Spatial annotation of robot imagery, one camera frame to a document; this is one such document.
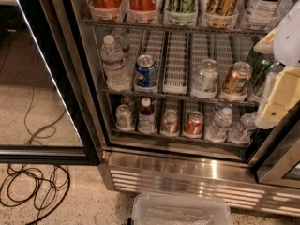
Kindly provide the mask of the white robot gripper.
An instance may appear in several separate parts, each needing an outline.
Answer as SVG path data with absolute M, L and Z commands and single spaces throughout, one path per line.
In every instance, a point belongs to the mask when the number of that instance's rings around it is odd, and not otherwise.
M 268 75 L 255 120 L 257 128 L 277 126 L 288 111 L 300 100 L 300 0 L 253 50 L 274 53 L 276 59 L 288 66 L 277 76 Z

